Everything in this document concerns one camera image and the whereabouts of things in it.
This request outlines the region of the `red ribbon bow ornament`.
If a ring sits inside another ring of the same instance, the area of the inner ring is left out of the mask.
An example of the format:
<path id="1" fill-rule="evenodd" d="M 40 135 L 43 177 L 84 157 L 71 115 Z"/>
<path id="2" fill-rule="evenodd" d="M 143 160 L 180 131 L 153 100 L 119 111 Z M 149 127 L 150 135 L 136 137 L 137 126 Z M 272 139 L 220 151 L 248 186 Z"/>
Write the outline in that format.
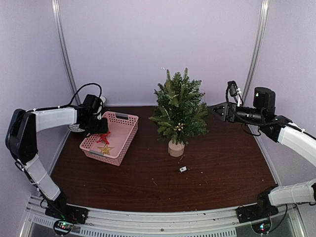
<path id="1" fill-rule="evenodd" d="M 110 131 L 108 131 L 107 133 L 101 134 L 100 138 L 96 141 L 96 143 L 105 143 L 106 145 L 108 145 L 109 141 L 107 139 L 107 136 L 110 134 L 111 134 Z"/>

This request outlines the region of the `pink plastic basket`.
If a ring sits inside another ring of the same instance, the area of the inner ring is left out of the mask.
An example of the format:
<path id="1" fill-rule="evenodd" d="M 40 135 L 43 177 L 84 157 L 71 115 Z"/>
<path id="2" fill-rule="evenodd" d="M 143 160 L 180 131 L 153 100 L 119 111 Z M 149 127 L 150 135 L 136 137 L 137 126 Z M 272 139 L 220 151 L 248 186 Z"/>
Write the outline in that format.
<path id="1" fill-rule="evenodd" d="M 120 166 L 138 131 L 139 117 L 111 111 L 105 112 L 102 117 L 107 118 L 108 128 L 111 132 L 111 134 L 107 136 L 109 141 L 108 146 L 113 147 L 110 151 L 110 155 L 100 153 L 100 150 L 97 148 L 106 145 L 105 143 L 96 143 L 100 138 L 100 134 L 84 138 L 79 148 L 89 158 Z"/>

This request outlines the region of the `gold star ornament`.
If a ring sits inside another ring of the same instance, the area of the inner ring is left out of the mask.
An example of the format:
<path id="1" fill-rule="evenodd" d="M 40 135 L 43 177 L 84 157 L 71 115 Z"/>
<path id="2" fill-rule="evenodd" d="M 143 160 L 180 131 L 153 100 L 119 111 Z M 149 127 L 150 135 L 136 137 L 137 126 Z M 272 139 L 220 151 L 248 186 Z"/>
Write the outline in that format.
<path id="1" fill-rule="evenodd" d="M 110 155 L 110 151 L 113 149 L 113 147 L 109 147 L 107 144 L 103 147 L 97 147 L 100 150 L 100 153 L 104 155 Z"/>

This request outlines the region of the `small green christmas tree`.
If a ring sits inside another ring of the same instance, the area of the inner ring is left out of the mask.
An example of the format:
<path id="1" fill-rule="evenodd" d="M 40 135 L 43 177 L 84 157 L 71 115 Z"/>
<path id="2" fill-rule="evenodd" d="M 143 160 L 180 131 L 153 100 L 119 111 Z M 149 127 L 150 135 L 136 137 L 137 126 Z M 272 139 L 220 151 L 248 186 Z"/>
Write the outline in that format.
<path id="1" fill-rule="evenodd" d="M 201 80 L 191 80 L 188 68 L 183 73 L 171 76 L 166 71 L 166 81 L 154 90 L 157 106 L 149 120 L 158 126 L 158 134 L 168 140 L 168 154 L 172 157 L 183 155 L 191 137 L 208 133 L 205 117 L 207 104 L 202 101 L 205 93 L 200 91 Z M 182 131 L 174 131 L 178 123 L 184 123 Z"/>

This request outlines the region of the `gold glitter berry sprig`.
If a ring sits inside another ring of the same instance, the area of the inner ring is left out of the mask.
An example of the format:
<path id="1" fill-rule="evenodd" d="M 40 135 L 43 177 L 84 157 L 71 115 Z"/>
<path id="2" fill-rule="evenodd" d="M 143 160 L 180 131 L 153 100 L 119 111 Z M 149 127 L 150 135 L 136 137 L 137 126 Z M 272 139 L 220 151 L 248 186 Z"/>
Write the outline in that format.
<path id="1" fill-rule="evenodd" d="M 182 131 L 184 129 L 185 124 L 184 123 L 178 123 L 175 127 L 174 127 L 174 131 Z"/>

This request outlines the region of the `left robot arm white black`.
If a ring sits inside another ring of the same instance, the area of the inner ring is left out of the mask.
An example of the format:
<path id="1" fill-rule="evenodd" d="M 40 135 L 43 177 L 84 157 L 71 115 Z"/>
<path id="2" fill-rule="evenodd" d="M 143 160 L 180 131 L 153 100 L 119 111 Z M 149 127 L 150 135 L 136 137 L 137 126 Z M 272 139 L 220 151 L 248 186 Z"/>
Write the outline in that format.
<path id="1" fill-rule="evenodd" d="M 65 105 L 29 111 L 17 109 L 12 115 L 5 139 L 6 147 L 31 184 L 46 199 L 54 201 L 51 210 L 60 219 L 67 219 L 71 215 L 71 208 L 59 200 L 62 192 L 40 161 L 37 134 L 42 130 L 72 125 L 89 135 L 106 133 L 107 121 L 101 117 L 105 101 L 104 96 L 88 94 L 78 106 Z"/>

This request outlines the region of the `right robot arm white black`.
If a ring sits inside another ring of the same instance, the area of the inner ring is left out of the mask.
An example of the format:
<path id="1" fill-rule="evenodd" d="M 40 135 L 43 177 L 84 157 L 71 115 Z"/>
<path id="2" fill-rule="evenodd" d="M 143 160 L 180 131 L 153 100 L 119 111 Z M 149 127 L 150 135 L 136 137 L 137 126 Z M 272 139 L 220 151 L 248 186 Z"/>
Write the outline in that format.
<path id="1" fill-rule="evenodd" d="M 246 107 L 240 95 L 240 89 L 234 81 L 228 82 L 226 98 L 233 97 L 234 102 L 225 102 L 209 107 L 209 111 L 220 120 L 257 126 L 259 133 L 265 134 L 276 143 L 280 143 L 298 153 L 312 165 L 316 163 L 316 139 L 299 128 L 292 120 L 275 115 L 276 94 L 266 87 L 254 89 L 253 106 Z M 316 181 L 288 186 L 277 186 L 263 191 L 257 197 L 253 214 L 265 217 L 272 206 L 290 203 L 316 203 Z"/>

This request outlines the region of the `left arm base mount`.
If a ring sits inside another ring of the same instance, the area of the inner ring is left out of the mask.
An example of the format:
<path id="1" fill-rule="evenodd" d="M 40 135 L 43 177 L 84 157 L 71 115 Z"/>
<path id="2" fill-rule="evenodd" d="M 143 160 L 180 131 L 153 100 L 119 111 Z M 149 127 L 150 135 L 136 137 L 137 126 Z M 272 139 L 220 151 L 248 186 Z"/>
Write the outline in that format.
<path id="1" fill-rule="evenodd" d="M 47 201 L 45 215 L 55 218 L 53 230 L 59 236 L 69 234 L 75 225 L 85 224 L 88 217 L 88 209 L 66 204 L 64 208 L 57 207 L 50 201 Z"/>

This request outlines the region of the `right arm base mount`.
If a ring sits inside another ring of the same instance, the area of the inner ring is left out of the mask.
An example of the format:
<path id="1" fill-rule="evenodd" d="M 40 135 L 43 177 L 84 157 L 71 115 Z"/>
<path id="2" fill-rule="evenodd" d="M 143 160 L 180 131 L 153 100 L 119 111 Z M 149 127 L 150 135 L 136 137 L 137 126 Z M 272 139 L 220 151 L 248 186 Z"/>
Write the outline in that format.
<path id="1" fill-rule="evenodd" d="M 277 207 L 260 210 L 257 204 L 239 206 L 236 209 L 237 218 L 240 224 L 250 223 L 256 234 L 268 234 L 272 230 L 271 217 L 279 213 Z"/>

